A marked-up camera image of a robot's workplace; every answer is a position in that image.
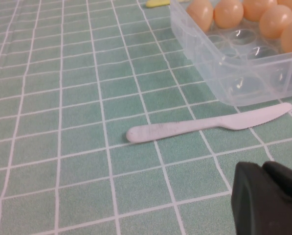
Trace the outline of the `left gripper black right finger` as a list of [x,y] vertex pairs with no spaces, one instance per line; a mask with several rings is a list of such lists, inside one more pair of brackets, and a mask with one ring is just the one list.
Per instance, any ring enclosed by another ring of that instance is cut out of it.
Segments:
[[264,212],[292,212],[292,169],[278,163],[265,162],[264,172]]

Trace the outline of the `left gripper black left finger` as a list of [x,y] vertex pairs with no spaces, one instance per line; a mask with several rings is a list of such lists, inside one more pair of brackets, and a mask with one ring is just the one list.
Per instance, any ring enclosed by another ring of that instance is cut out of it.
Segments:
[[265,213],[262,166],[239,162],[235,167],[231,196],[238,235],[292,235],[292,212]]

